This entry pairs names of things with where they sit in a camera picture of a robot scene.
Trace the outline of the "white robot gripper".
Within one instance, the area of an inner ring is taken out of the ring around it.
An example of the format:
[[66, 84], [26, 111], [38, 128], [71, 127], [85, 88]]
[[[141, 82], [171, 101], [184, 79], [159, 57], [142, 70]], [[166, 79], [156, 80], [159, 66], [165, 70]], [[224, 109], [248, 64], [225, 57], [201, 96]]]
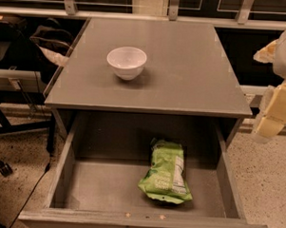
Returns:
[[[258, 50], [253, 59], [263, 64], [273, 63], [274, 73], [286, 80], [286, 29], [278, 40]], [[252, 139], [266, 144], [286, 126], [286, 81], [277, 87], [268, 86], [259, 104]]]

